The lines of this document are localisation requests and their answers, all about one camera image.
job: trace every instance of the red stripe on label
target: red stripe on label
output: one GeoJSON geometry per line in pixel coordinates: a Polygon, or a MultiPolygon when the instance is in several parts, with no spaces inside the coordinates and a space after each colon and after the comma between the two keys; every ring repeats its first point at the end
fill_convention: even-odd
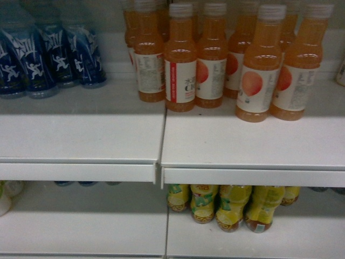
{"type": "Polygon", "coordinates": [[[176,63],[170,63],[170,96],[173,103],[177,102],[177,70],[176,63]]]}

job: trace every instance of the beverage display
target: beverage display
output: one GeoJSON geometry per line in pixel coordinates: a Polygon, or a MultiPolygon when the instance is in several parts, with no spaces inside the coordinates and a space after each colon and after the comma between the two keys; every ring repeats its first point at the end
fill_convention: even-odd
{"type": "Polygon", "coordinates": [[[158,32],[155,0],[135,0],[134,8],[139,21],[134,52],[139,97],[154,103],[164,100],[164,42],[158,32]]]}
{"type": "Polygon", "coordinates": [[[195,104],[196,45],[192,38],[192,4],[170,4],[170,40],[165,44],[167,109],[186,112],[195,104]]]}
{"type": "Polygon", "coordinates": [[[243,209],[252,193],[252,186],[221,185],[220,208],[216,212],[218,226],[225,232],[236,231],[243,221],[243,209]]]}
{"type": "Polygon", "coordinates": [[[284,186],[254,186],[252,199],[245,212],[245,222],[255,233],[262,233],[272,225],[275,209],[284,198],[284,186]]]}
{"type": "Polygon", "coordinates": [[[197,223],[205,224],[215,216],[215,197],[218,185],[190,185],[192,200],[190,208],[197,223]]]}
{"type": "Polygon", "coordinates": [[[235,32],[227,43],[229,51],[226,61],[224,96],[237,99],[241,82],[244,52],[253,41],[259,0],[242,0],[235,32]]]}
{"type": "Polygon", "coordinates": [[[182,212],[188,208],[190,197],[189,185],[168,185],[168,206],[175,212],[182,212]]]}
{"type": "Polygon", "coordinates": [[[252,44],[246,49],[237,97],[236,116],[248,122],[267,118],[277,82],[281,49],[279,37],[286,6],[261,5],[252,44]]]}
{"type": "Polygon", "coordinates": [[[333,12],[331,4],[307,4],[296,40],[285,54],[270,112],[287,121],[302,118],[322,61],[322,39],[333,12]]]}
{"type": "Polygon", "coordinates": [[[204,31],[197,43],[195,104],[215,108],[222,104],[227,43],[226,3],[206,3],[204,31]]]}

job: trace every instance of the peach illustration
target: peach illustration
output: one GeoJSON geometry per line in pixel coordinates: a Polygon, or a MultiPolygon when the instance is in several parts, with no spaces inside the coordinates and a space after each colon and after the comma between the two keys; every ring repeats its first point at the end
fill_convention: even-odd
{"type": "Polygon", "coordinates": [[[289,69],[283,66],[280,70],[280,75],[277,82],[277,90],[284,91],[288,89],[292,82],[292,75],[289,69]]]}
{"type": "Polygon", "coordinates": [[[226,60],[226,73],[228,75],[234,74],[238,70],[238,60],[237,58],[229,53],[226,60]]]}
{"type": "Polygon", "coordinates": [[[242,89],[247,96],[254,96],[263,87],[263,79],[262,77],[253,72],[247,71],[243,74],[242,77],[242,89]]]}
{"type": "Polygon", "coordinates": [[[207,66],[200,60],[196,63],[196,80],[199,84],[205,82],[209,77],[209,69],[207,66]]]}

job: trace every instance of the blue label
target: blue label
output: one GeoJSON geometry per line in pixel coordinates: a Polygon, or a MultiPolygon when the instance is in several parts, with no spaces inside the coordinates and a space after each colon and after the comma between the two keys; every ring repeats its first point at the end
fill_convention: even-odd
{"type": "Polygon", "coordinates": [[[68,26],[66,31],[80,83],[91,85],[105,81],[95,32],[83,25],[68,26]]]}
{"type": "Polygon", "coordinates": [[[56,86],[43,57],[43,49],[34,28],[2,30],[9,50],[23,66],[30,84],[28,91],[44,91],[56,86]]]}

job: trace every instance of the store shelf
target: store shelf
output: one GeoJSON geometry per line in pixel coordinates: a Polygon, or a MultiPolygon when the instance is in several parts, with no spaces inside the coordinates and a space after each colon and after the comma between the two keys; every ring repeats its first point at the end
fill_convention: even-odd
{"type": "Polygon", "coordinates": [[[345,196],[302,188],[299,200],[279,206],[262,233],[241,226],[226,233],[216,220],[193,221],[190,211],[169,212],[167,255],[179,257],[333,259],[345,253],[345,196]]]}
{"type": "Polygon", "coordinates": [[[140,101],[133,77],[0,99],[0,179],[155,182],[164,120],[164,102],[140,101]]]}
{"type": "Polygon", "coordinates": [[[298,121],[245,122],[235,105],[168,111],[163,183],[345,187],[344,87],[318,80],[298,121]]]}
{"type": "Polygon", "coordinates": [[[3,256],[124,256],[165,254],[165,193],[151,183],[27,182],[0,220],[3,256]]]}

